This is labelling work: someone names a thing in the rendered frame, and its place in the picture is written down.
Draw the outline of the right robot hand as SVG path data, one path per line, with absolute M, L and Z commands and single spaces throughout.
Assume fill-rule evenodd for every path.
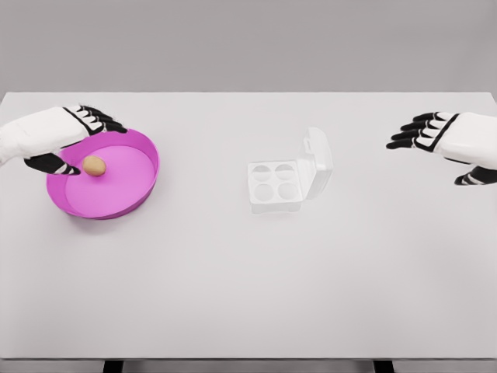
M 423 113 L 402 125 L 386 148 L 415 148 L 472 166 L 454 180 L 457 186 L 497 184 L 497 117 L 472 112 Z

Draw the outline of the pink round tray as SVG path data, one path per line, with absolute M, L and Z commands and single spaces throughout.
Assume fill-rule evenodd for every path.
M 67 163 L 82 167 L 87 156 L 106 164 L 101 176 L 47 176 L 47 192 L 62 211 L 80 218 L 111 219 L 139 207 L 152 192 L 160 169 L 154 142 L 141 132 L 106 132 L 61 151 Z

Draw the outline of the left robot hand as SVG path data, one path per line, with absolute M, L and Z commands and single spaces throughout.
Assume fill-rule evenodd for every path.
M 19 158 L 48 175 L 79 175 L 81 170 L 58 152 L 105 132 L 125 134 L 128 129 L 87 105 L 54 106 L 31 113 L 0 127 L 0 167 Z

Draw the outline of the white egg box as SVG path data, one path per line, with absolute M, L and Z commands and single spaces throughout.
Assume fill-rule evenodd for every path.
M 309 127 L 295 159 L 248 164 L 251 212 L 297 212 L 305 201 L 322 194 L 332 172 L 332 153 L 325 132 Z

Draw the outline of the brown egg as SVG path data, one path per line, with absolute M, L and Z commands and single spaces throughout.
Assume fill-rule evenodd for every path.
M 83 170 L 86 174 L 90 176 L 102 176 L 106 172 L 106 164 L 105 162 L 97 156 L 89 155 L 83 159 L 82 162 Z

